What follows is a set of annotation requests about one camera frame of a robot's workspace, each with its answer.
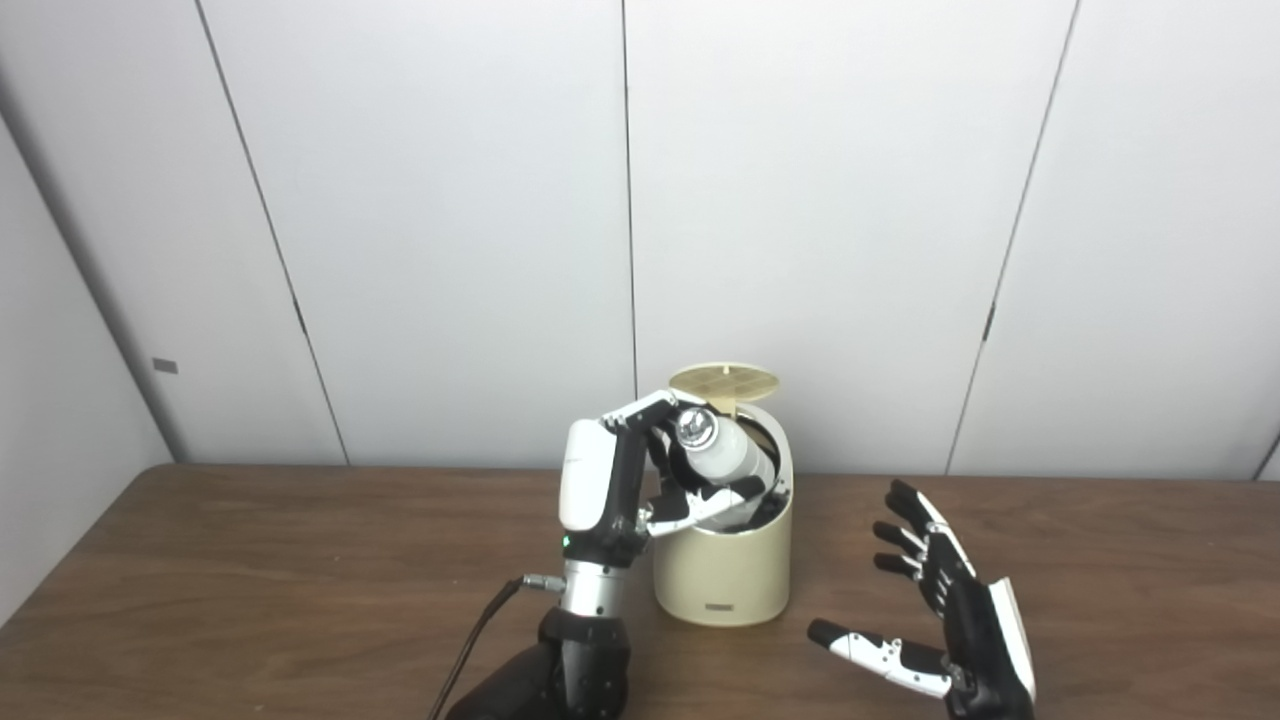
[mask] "silver bottle cap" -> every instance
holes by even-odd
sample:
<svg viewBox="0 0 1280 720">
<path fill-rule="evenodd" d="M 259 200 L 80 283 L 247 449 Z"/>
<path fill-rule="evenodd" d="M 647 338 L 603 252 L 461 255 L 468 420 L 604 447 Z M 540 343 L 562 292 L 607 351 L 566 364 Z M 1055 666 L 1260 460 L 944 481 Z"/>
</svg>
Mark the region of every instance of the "silver bottle cap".
<svg viewBox="0 0 1280 720">
<path fill-rule="evenodd" d="M 676 418 L 676 442 L 686 450 L 700 450 L 716 439 L 716 415 L 705 407 L 690 407 Z"/>
</svg>

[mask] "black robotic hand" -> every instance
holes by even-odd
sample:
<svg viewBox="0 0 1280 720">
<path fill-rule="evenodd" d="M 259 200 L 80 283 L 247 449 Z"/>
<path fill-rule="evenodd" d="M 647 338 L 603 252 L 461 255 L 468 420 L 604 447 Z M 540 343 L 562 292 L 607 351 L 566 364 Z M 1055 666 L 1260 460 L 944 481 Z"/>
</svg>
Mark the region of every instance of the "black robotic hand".
<svg viewBox="0 0 1280 720">
<path fill-rule="evenodd" d="M 1034 720 L 1036 676 L 1009 578 L 983 584 L 946 519 L 927 497 L 893 480 L 884 503 L 910 530 L 876 523 L 876 537 L 902 550 L 876 566 L 914 580 L 942 619 L 946 652 L 887 641 L 817 619 L 809 639 L 882 678 L 943 698 L 952 719 Z"/>
</svg>

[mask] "wooden table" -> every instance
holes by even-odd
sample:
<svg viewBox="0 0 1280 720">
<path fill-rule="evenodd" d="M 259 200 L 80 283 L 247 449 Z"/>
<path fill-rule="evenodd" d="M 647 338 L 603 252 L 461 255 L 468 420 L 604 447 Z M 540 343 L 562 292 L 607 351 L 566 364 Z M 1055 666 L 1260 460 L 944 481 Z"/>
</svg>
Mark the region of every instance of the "wooden table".
<svg viewBox="0 0 1280 720">
<path fill-rule="evenodd" d="M 988 579 L 1011 575 L 1038 716 L 1280 716 L 1280 484 L 910 478 Z M 878 573 L 888 478 L 797 483 L 794 592 L 748 629 L 686 625 L 634 573 L 643 719 L 938 719 L 805 639 L 815 615 L 931 643 Z M 166 466 L 138 478 L 0 630 L 4 719 L 422 717 L 503 580 L 558 573 L 557 474 Z M 532 642 L 525 592 L 454 694 Z"/>
</svg>

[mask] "open lid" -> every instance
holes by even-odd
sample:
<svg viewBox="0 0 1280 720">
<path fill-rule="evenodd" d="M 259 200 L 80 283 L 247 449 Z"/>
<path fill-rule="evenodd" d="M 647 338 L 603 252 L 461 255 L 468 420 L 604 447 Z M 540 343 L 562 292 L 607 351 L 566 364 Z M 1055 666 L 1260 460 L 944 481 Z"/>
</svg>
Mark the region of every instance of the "open lid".
<svg viewBox="0 0 1280 720">
<path fill-rule="evenodd" d="M 778 377 L 745 363 L 703 363 L 678 370 L 671 387 L 705 398 L 732 418 L 739 402 L 754 402 L 778 389 Z"/>
</svg>

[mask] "cylindrical bin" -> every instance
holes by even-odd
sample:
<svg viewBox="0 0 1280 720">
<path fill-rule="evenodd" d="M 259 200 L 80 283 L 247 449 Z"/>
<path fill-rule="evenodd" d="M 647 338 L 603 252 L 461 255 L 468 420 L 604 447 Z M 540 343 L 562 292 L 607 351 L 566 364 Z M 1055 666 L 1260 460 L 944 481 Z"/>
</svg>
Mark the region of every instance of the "cylindrical bin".
<svg viewBox="0 0 1280 720">
<path fill-rule="evenodd" d="M 780 457 L 768 523 L 737 533 L 694 527 L 654 541 L 654 592 L 671 615 L 699 625 L 755 625 L 777 618 L 791 597 L 791 514 L 795 478 L 791 448 L 772 415 L 740 404 L 739 416 L 773 438 Z"/>
</svg>

